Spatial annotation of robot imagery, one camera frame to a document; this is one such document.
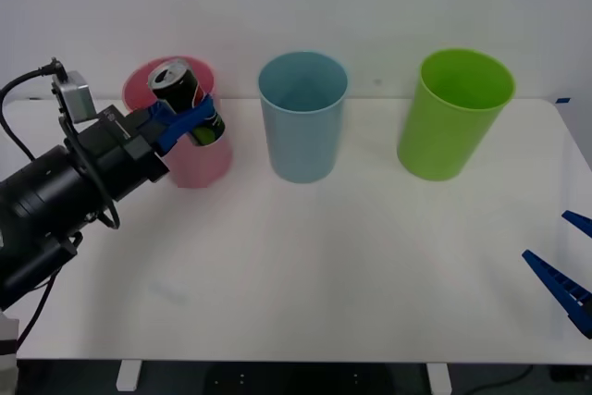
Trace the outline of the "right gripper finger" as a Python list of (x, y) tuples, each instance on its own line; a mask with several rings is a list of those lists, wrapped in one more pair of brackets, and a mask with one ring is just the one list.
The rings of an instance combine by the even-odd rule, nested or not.
[(592, 219), (579, 215), (572, 211), (564, 211), (561, 217), (584, 232), (587, 236), (592, 236)]
[(562, 272), (530, 250), (525, 250), (522, 257), (560, 304), (576, 328), (590, 339), (591, 292), (563, 275)]

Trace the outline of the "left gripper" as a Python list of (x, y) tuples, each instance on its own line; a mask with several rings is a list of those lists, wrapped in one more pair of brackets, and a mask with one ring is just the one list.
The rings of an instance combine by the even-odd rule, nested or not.
[(164, 101), (122, 114), (109, 106), (76, 136), (79, 163), (104, 183), (157, 182), (169, 173), (162, 155), (215, 113), (211, 94), (194, 108), (174, 113)]

